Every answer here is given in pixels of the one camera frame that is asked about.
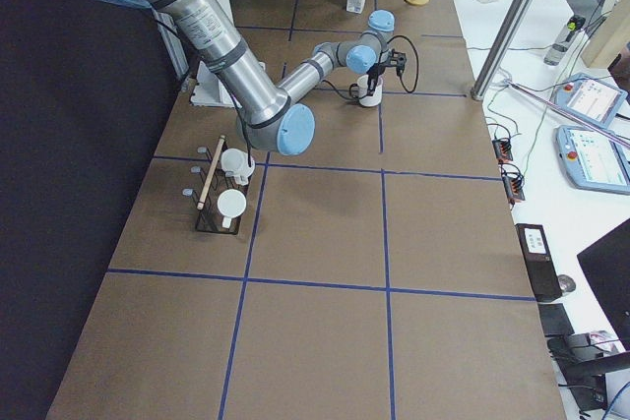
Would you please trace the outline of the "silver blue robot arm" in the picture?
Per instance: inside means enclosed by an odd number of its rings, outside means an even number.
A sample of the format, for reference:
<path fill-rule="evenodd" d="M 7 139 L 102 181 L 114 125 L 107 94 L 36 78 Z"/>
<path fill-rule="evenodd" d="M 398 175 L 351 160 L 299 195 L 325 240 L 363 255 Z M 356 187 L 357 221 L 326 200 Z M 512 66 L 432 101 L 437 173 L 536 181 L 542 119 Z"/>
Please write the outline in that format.
<path fill-rule="evenodd" d="M 168 14 L 237 101 L 238 128 L 246 142 L 282 155 L 301 154 L 310 146 L 315 118 L 300 100 L 334 69 L 347 67 L 376 80 L 393 56 L 388 42 L 395 17 L 377 10 L 358 39 L 317 45 L 311 58 L 274 84 L 218 0 L 99 1 Z"/>

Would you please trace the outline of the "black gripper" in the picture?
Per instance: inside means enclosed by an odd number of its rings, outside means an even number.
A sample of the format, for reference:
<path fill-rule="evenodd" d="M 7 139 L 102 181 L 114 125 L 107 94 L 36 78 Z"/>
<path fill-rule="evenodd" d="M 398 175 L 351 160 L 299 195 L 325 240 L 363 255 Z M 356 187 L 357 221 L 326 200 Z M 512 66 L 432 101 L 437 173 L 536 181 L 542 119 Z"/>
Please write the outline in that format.
<path fill-rule="evenodd" d="M 366 96 L 373 96 L 375 91 L 382 91 L 382 75 L 388 68 L 388 62 L 379 62 L 369 69 L 366 75 Z"/>

